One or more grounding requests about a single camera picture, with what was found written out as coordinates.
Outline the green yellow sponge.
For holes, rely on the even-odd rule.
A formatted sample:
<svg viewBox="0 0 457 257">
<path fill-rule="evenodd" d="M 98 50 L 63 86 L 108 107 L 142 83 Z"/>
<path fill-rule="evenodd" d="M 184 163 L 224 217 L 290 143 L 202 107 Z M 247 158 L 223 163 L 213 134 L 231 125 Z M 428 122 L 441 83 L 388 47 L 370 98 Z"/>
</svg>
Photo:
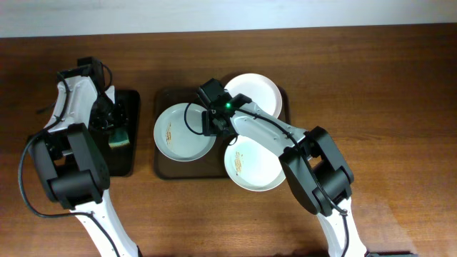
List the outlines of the green yellow sponge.
<svg viewBox="0 0 457 257">
<path fill-rule="evenodd" d="M 110 148 L 120 148 L 130 144 L 129 134 L 125 128 L 115 128 L 109 133 Z"/>
</svg>

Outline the white plate bottom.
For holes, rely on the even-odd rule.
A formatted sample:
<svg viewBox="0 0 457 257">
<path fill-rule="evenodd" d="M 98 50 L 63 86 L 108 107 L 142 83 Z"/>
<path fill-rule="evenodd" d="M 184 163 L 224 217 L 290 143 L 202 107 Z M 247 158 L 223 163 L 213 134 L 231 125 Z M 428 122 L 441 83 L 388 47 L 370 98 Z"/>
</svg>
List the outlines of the white plate bottom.
<svg viewBox="0 0 457 257">
<path fill-rule="evenodd" d="M 269 191 L 286 179 L 278 157 L 245 136 L 237 136 L 229 143 L 224 166 L 230 179 L 249 191 Z"/>
</svg>

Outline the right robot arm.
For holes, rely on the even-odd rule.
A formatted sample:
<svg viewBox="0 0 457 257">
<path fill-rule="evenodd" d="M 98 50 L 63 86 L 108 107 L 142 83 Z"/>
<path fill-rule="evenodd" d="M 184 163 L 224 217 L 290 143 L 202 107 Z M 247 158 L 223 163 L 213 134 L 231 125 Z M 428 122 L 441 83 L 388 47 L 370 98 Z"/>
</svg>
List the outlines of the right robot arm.
<svg viewBox="0 0 457 257">
<path fill-rule="evenodd" d="M 351 210 L 354 175 L 328 132 L 287 124 L 243 94 L 232 96 L 216 79 L 199 87 L 205 136 L 238 135 L 278 157 L 295 199 L 317 216 L 328 254 L 374 257 L 361 241 Z"/>
</svg>

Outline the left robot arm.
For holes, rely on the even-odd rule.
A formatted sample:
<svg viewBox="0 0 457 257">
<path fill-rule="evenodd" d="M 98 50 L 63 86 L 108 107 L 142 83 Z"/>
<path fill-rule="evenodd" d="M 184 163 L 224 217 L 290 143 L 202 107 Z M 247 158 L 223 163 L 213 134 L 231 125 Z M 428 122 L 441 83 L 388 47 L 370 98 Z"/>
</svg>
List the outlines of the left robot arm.
<svg viewBox="0 0 457 257">
<path fill-rule="evenodd" d="M 133 172 L 141 99 L 116 90 L 111 70 L 94 57 L 57 74 L 58 97 L 45 127 L 31 136 L 30 155 L 48 199 L 75 217 L 101 256 L 140 256 L 121 225 L 110 197 L 110 180 Z"/>
</svg>

